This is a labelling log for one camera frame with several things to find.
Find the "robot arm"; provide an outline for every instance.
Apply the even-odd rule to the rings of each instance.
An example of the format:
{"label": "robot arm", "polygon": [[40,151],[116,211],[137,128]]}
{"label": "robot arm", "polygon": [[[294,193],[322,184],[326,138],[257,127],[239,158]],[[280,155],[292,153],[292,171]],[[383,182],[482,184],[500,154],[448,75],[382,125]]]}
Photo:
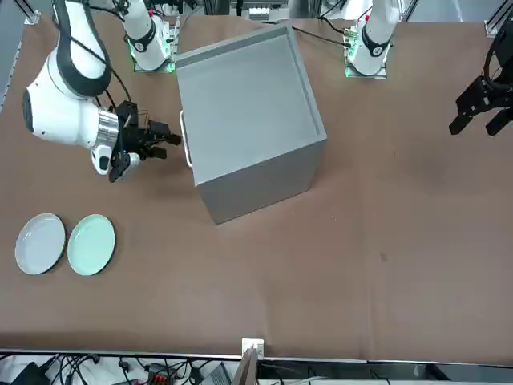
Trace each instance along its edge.
{"label": "robot arm", "polygon": [[[487,123],[489,136],[497,135],[513,120],[513,21],[511,15],[500,27],[485,59],[483,74],[474,79],[467,89],[456,99],[458,115],[449,125],[452,135],[458,135],[474,116],[500,108],[499,112]],[[497,77],[490,74],[491,57],[495,55],[500,73]]]}
{"label": "robot arm", "polygon": [[369,21],[358,21],[358,40],[349,57],[356,71],[371,76],[381,70],[400,15],[398,0],[375,0]]}
{"label": "robot arm", "polygon": [[26,126],[44,140],[77,144],[90,150],[96,171],[105,175],[119,133],[118,120],[116,114],[96,107],[92,98],[107,89],[111,69],[68,36],[93,50],[106,63],[109,58],[87,6],[59,0],[53,7],[57,22],[66,33],[59,33],[57,47],[25,91]]}
{"label": "robot arm", "polygon": [[[135,11],[139,12],[143,0],[125,2],[127,9],[123,24],[127,26],[135,23]],[[165,150],[159,152],[152,146],[160,142],[177,145],[181,141],[179,136],[169,132],[166,124],[149,120],[147,128],[140,128],[137,105],[134,103],[123,102],[114,111],[93,104],[93,98],[107,90],[111,81],[111,66],[87,2],[54,0],[53,7],[59,41],[23,96],[27,128],[41,139],[86,148],[91,152],[92,163],[99,174],[106,175],[111,166],[109,179],[112,182],[141,160],[148,157],[165,158]],[[155,25],[145,8],[144,14],[139,12],[138,19],[142,20],[141,33],[146,27],[151,31],[151,26]],[[151,50],[151,41],[145,44],[140,58],[145,57],[146,61],[141,59],[142,62],[155,65],[165,60],[158,55],[158,51]],[[123,137],[120,134],[127,135],[126,143],[121,140]]]}

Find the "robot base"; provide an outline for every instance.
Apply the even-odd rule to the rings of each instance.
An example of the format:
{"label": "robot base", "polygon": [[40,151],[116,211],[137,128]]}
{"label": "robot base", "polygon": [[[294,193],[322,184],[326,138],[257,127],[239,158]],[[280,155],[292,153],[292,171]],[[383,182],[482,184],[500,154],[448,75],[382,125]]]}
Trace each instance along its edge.
{"label": "robot base", "polygon": [[177,17],[176,24],[174,26],[170,26],[169,22],[166,22],[166,21],[163,22],[164,40],[162,43],[162,48],[164,51],[169,52],[170,55],[169,55],[169,60],[166,60],[162,64],[162,66],[160,66],[156,70],[147,71],[147,70],[144,70],[143,68],[141,68],[140,65],[137,64],[137,62],[134,59],[134,55],[133,55],[133,51],[132,51],[133,47],[130,45],[130,43],[128,43],[128,46],[130,47],[130,51],[132,51],[134,72],[143,72],[143,73],[163,72],[163,73],[170,74],[175,71],[175,59],[176,59],[176,55],[178,55],[178,37],[179,37],[179,33],[180,33],[179,18],[180,18],[180,16]]}
{"label": "robot base", "polygon": [[[357,36],[357,30],[356,26],[351,26],[349,29],[353,34],[350,34],[349,36],[344,36],[344,43],[351,44],[352,47],[354,47],[354,44],[356,44],[358,40]],[[378,73],[368,76],[368,75],[362,75],[360,72],[356,71],[354,67],[349,63],[348,57],[353,54],[353,48],[344,48],[344,60],[345,60],[345,77],[346,78],[373,78],[373,79],[386,79],[386,57],[388,55],[388,51],[390,47],[393,46],[393,43],[390,42],[390,46],[386,49],[385,52],[385,60],[383,61],[383,66],[381,70],[379,70]]]}

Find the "metal clamp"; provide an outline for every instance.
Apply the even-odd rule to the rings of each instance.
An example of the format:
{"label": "metal clamp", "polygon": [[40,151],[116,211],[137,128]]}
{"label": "metal clamp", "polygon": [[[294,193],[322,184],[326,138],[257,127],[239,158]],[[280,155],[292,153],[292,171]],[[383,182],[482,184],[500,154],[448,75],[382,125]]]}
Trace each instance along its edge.
{"label": "metal clamp", "polygon": [[232,385],[255,385],[257,383],[258,359],[262,358],[264,358],[264,340],[243,338],[242,357]]}
{"label": "metal clamp", "polygon": [[187,166],[192,168],[191,155],[189,154],[189,146],[187,142],[187,135],[185,134],[184,110],[180,111],[180,128],[182,129],[182,140],[184,141],[185,161],[187,161]]}

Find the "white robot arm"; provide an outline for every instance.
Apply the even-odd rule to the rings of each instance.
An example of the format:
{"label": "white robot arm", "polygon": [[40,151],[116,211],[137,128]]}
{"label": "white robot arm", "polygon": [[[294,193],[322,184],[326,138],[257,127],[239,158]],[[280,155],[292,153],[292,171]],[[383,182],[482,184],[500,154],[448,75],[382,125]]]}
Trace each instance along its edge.
{"label": "white robot arm", "polygon": [[400,15],[398,0],[374,0],[369,21],[357,24],[358,40],[349,57],[356,71],[370,76],[381,70]]}
{"label": "white robot arm", "polygon": [[[144,12],[140,10],[141,4],[143,0],[125,0],[126,8],[120,11],[121,14],[124,12],[123,25],[130,26],[128,30],[136,37],[135,43],[143,40],[139,55],[141,67],[158,67],[166,58],[162,51],[156,50],[156,24],[146,8]],[[111,66],[88,3],[54,0],[53,7],[59,41],[23,96],[27,128],[44,140],[75,144],[90,150],[92,163],[99,174],[107,174],[111,166],[111,181],[148,157],[165,158],[165,150],[152,146],[159,142],[180,143],[180,137],[171,134],[166,124],[150,120],[149,127],[142,129],[138,126],[136,104],[123,102],[114,111],[109,111],[92,102],[107,90]],[[136,14],[142,26],[139,29],[134,27]]]}

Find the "wire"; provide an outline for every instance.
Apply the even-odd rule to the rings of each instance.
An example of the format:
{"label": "wire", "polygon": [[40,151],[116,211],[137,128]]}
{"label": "wire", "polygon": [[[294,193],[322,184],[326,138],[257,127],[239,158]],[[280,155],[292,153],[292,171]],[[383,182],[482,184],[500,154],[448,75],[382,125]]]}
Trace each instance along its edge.
{"label": "wire", "polygon": [[335,9],[336,6],[338,6],[341,2],[346,2],[347,0],[338,0],[335,4],[333,4],[331,6],[331,8],[329,8],[324,14],[322,14],[321,16],[319,16],[319,18],[324,18],[329,12],[331,12],[332,10]]}
{"label": "wire", "polygon": [[376,373],[375,371],[373,371],[372,369],[369,368],[369,372],[370,372],[370,375],[375,378],[375,379],[384,379],[388,385],[390,385],[390,380],[387,379],[386,377],[381,377],[378,373]]}
{"label": "wire", "polygon": [[331,23],[331,21],[330,21],[330,20],[328,20],[327,18],[325,18],[324,16],[321,16],[319,19],[320,19],[320,20],[323,20],[323,21],[325,21],[325,22],[327,22],[327,23],[328,23],[328,25],[329,25],[329,27],[330,27],[332,30],[334,30],[335,32],[338,32],[339,34],[345,34],[345,33],[347,32],[347,29],[346,29],[346,28],[343,28],[343,29],[341,29],[341,30],[339,30],[338,28],[336,28],[336,27]]}
{"label": "wire", "polygon": [[123,375],[125,376],[125,379],[127,380],[127,385],[130,385],[131,382],[130,382],[130,379],[128,378],[128,376],[127,376],[127,372],[125,371],[125,368],[122,367],[121,370],[123,371]]}
{"label": "wire", "polygon": [[77,40],[76,38],[74,38],[73,36],[71,36],[70,33],[68,33],[67,30],[64,30],[61,25],[60,25],[60,22],[57,22],[55,20],[55,17],[52,18],[52,21],[54,22],[54,25],[55,27],[59,30],[59,32],[61,34],[64,34],[68,39],[70,39],[73,43],[75,44],[78,44],[79,47],[81,47],[83,50],[89,52],[91,55],[93,55],[96,59],[98,59],[100,62],[102,62],[103,64],[105,64],[106,67],[108,67],[111,71],[112,71],[112,74],[114,74],[114,76],[118,79],[118,82],[119,82],[119,85],[121,86],[121,88],[123,89],[123,91],[125,92],[125,94],[127,95],[127,99],[129,102],[131,102],[131,97],[130,97],[130,93],[128,92],[128,89],[125,87],[125,83],[123,83],[123,80],[121,80],[121,78],[119,77],[118,73],[115,71],[114,68],[112,68],[112,65],[109,63],[108,60],[102,58],[100,55],[98,55],[96,52],[94,52],[91,48],[89,47],[86,47],[85,45],[82,44],[82,42],[80,42],[79,40]]}
{"label": "wire", "polygon": [[141,360],[139,359],[139,357],[135,357],[135,359],[137,360],[139,365],[144,369],[144,371],[149,371],[148,365],[144,365],[143,363],[141,363]]}
{"label": "wire", "polygon": [[189,17],[192,16],[193,14],[195,14],[198,11],[198,9],[199,9],[199,7],[197,6],[194,10],[192,10],[192,12],[189,12],[188,14],[185,15],[184,21],[180,24],[180,32],[185,27],[185,22],[187,22]]}
{"label": "wire", "polygon": [[[59,371],[57,372],[57,374],[55,375],[54,379],[51,380],[51,383],[50,385],[53,385],[55,380],[57,379],[57,377],[59,377],[60,379],[60,383],[63,385],[64,382],[63,382],[63,371],[64,369],[70,365],[70,363],[67,363],[66,365],[63,365],[64,363],[64,359],[67,357],[67,355],[63,355],[62,356],[62,359],[61,359],[61,363],[60,363],[60,367],[59,367]],[[83,364],[85,361],[87,361],[88,359],[92,359],[93,357],[91,355],[86,355],[86,356],[83,356],[82,358],[78,359],[77,360],[77,365],[81,365]]]}
{"label": "wire", "polygon": [[[512,14],[513,14],[513,9],[510,10],[510,12],[505,20],[510,20]],[[511,90],[511,84],[501,84],[501,83],[494,82],[494,81],[492,81],[492,79],[490,79],[491,57],[494,55],[495,48],[496,48],[498,42],[503,37],[503,34],[504,34],[507,24],[508,24],[508,22],[505,21],[505,22],[503,22],[503,25],[500,26],[499,32],[497,32],[497,35],[495,36],[493,42],[491,42],[490,48],[488,48],[487,57],[484,60],[484,66],[483,66],[483,78],[484,78],[485,82],[487,82],[488,86],[490,86],[491,88],[494,88],[495,90],[498,90],[498,91],[510,91]]]}
{"label": "wire", "polygon": [[119,14],[115,10],[109,10],[108,8],[103,8],[102,6],[89,6],[92,10],[99,10],[101,12],[107,12],[115,17],[117,17],[121,22],[125,22],[125,19],[119,16]]}
{"label": "wire", "polygon": [[166,372],[168,373],[168,377],[166,378],[166,383],[169,383],[170,380],[170,374],[169,374],[169,366],[168,366],[168,359],[164,357],[164,364],[166,365]]}
{"label": "wire", "polygon": [[300,32],[302,32],[304,34],[309,34],[310,36],[313,36],[314,38],[317,38],[317,39],[320,39],[320,40],[324,40],[326,42],[330,42],[330,43],[333,43],[333,44],[338,44],[339,46],[351,48],[351,45],[349,43],[339,42],[338,40],[332,40],[331,38],[324,38],[324,37],[322,37],[322,36],[320,36],[318,34],[313,34],[312,32],[308,32],[307,30],[302,30],[301,28],[297,28],[296,26],[293,26],[293,29],[294,30],[299,30]]}
{"label": "wire", "polygon": [[61,363],[59,364],[58,375],[59,375],[59,380],[61,382],[61,385],[64,385],[64,381],[63,381],[63,370],[64,370],[64,367],[67,367],[70,364],[70,363],[67,363],[65,366],[63,366],[65,358],[66,358],[66,356],[63,356],[63,358],[61,359]]}
{"label": "wire", "polygon": [[308,377],[307,379],[300,379],[299,381],[295,381],[293,383],[288,383],[287,385],[302,385],[303,383],[309,383],[310,381],[315,381],[318,379],[328,379],[328,377],[322,377],[316,375],[315,377]]}
{"label": "wire", "polygon": [[87,382],[85,379],[83,379],[82,372],[80,371],[80,364],[79,364],[80,358],[74,357],[72,360],[70,360],[69,356],[66,356],[66,358],[67,358],[67,361],[69,362],[69,364],[71,365],[71,367],[73,368],[69,374],[71,376],[71,378],[73,379],[73,375],[76,372],[79,375],[80,379],[82,380],[83,385],[87,385]]}
{"label": "wire", "polygon": [[359,22],[359,21],[360,21],[360,19],[361,19],[361,18],[363,18],[363,17],[366,15],[366,13],[367,13],[367,12],[369,12],[371,9],[372,9],[372,6],[370,6],[369,8],[367,8],[367,10],[366,10],[363,14],[361,14],[361,15],[360,15],[360,17],[357,19],[357,21]]}
{"label": "wire", "polygon": [[205,361],[204,363],[202,363],[201,365],[199,365],[196,369],[197,370],[200,370],[201,368],[203,368],[205,365],[207,365],[208,363],[211,363],[212,360],[211,359],[208,359],[207,361]]}
{"label": "wire", "polygon": [[300,371],[297,371],[296,369],[292,369],[291,367],[282,367],[280,365],[273,365],[271,363],[261,363],[261,366],[263,367],[271,367],[273,369],[282,369],[284,371],[291,371],[293,373],[296,373],[298,375],[301,375],[301,372]]}
{"label": "wire", "polygon": [[115,110],[115,103],[114,103],[114,100],[112,99],[112,96],[111,96],[111,93],[109,92],[109,90],[105,90],[105,95],[107,95],[107,98],[109,98],[109,102],[111,102],[112,109]]}

